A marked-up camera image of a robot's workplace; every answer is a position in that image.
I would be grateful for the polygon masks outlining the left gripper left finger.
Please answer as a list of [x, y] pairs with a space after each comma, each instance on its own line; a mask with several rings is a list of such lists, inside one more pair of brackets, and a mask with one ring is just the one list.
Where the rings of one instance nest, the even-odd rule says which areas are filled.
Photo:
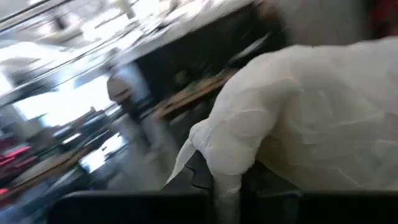
[[159, 191], [80, 191], [58, 200], [47, 224], [215, 224], [213, 178], [200, 152]]

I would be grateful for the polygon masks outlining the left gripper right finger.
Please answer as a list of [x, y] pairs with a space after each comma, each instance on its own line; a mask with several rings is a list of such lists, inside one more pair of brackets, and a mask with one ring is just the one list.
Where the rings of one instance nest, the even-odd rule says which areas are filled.
[[259, 162], [241, 196], [242, 224], [398, 224], [398, 191], [302, 190]]

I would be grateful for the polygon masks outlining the cream white garment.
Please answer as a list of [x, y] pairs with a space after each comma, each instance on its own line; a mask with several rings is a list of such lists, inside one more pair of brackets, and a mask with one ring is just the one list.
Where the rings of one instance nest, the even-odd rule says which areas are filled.
[[398, 190], [398, 37], [259, 55], [192, 126], [172, 177], [196, 152], [222, 224], [256, 161], [304, 190]]

